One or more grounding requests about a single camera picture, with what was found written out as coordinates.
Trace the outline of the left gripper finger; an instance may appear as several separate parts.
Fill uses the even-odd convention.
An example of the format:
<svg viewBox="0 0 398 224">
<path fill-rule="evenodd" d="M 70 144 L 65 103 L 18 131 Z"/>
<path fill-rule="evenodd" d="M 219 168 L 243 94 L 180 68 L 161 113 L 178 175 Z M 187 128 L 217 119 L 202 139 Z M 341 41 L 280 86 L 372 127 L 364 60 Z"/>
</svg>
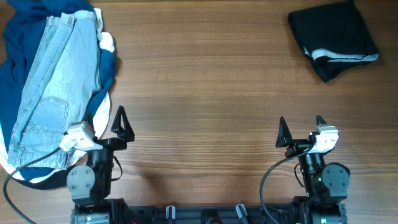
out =
<svg viewBox="0 0 398 224">
<path fill-rule="evenodd" d="M 134 131 L 129 123 L 126 111 L 121 105 L 118 107 L 116 112 L 111 126 L 111 132 L 115 133 L 118 138 L 121 138 L 126 142 L 133 142 L 135 140 Z"/>
<path fill-rule="evenodd" d="M 93 116 L 91 113 L 87 113 L 83 120 L 91 129 L 93 129 Z"/>
</svg>

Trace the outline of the black shorts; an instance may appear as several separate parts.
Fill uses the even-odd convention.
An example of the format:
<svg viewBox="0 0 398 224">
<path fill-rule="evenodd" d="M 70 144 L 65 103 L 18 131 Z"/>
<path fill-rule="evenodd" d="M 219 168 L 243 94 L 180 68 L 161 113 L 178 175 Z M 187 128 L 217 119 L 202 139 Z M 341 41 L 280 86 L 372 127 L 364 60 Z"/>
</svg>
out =
<svg viewBox="0 0 398 224">
<path fill-rule="evenodd" d="M 353 1 L 290 12 L 287 21 L 296 43 L 325 83 L 349 68 L 380 57 Z"/>
</svg>

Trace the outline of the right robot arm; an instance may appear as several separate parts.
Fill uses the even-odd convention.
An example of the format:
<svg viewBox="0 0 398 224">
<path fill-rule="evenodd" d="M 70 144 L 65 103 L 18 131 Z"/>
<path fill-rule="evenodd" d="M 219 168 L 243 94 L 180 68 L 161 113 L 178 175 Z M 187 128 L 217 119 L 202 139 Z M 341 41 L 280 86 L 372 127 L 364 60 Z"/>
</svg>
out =
<svg viewBox="0 0 398 224">
<path fill-rule="evenodd" d="M 350 170 L 337 162 L 325 163 L 324 156 L 334 150 L 339 133 L 320 115 L 316 121 L 316 130 L 306 139 L 294 139 L 285 119 L 279 121 L 275 146 L 286 148 L 286 158 L 298 159 L 307 193 L 294 197 L 284 222 L 344 224 L 348 217 L 342 201 L 348 196 Z"/>
</svg>

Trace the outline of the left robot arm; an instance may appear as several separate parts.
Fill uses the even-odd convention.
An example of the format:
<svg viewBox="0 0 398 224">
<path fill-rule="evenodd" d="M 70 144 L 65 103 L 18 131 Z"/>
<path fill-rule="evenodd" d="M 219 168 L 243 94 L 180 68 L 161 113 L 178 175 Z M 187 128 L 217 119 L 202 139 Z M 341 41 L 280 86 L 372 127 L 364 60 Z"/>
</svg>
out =
<svg viewBox="0 0 398 224">
<path fill-rule="evenodd" d="M 134 212 L 122 198 L 108 199 L 114 164 L 120 164 L 114 153 L 127 149 L 127 143 L 135 140 L 125 109 L 120 106 L 111 126 L 113 138 L 98 139 L 88 121 L 73 123 L 67 131 L 64 148 L 86 152 L 86 164 L 73 167 L 67 175 L 67 187 L 72 193 L 75 208 L 72 223 L 138 223 Z"/>
</svg>

